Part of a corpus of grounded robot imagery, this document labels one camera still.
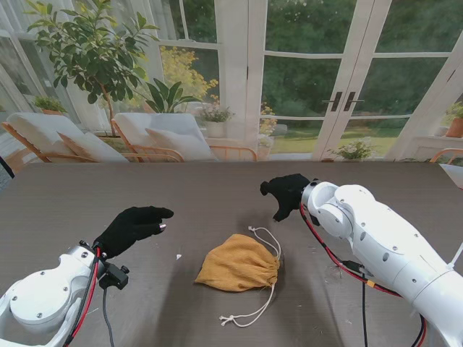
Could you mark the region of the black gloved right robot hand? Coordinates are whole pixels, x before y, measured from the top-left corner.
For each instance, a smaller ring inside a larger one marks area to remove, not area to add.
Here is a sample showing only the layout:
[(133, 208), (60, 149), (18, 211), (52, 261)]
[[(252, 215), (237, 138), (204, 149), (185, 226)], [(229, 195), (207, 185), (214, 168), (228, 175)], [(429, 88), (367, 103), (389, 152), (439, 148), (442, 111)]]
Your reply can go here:
[(309, 184), (310, 180), (300, 173), (276, 177), (261, 183), (260, 193), (263, 196), (273, 195), (279, 205), (273, 216), (276, 222), (286, 219), (293, 210), (299, 209), (302, 193)]

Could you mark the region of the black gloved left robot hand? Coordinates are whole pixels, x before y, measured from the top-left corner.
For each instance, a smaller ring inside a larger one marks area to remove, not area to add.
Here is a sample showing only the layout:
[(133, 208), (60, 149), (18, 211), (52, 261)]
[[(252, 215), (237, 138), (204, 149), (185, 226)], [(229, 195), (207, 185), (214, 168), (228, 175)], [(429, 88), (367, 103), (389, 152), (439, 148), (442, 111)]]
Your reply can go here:
[(108, 259), (127, 251), (137, 241), (163, 232), (163, 220), (174, 212), (164, 207), (130, 207), (118, 214), (107, 229), (93, 242)]

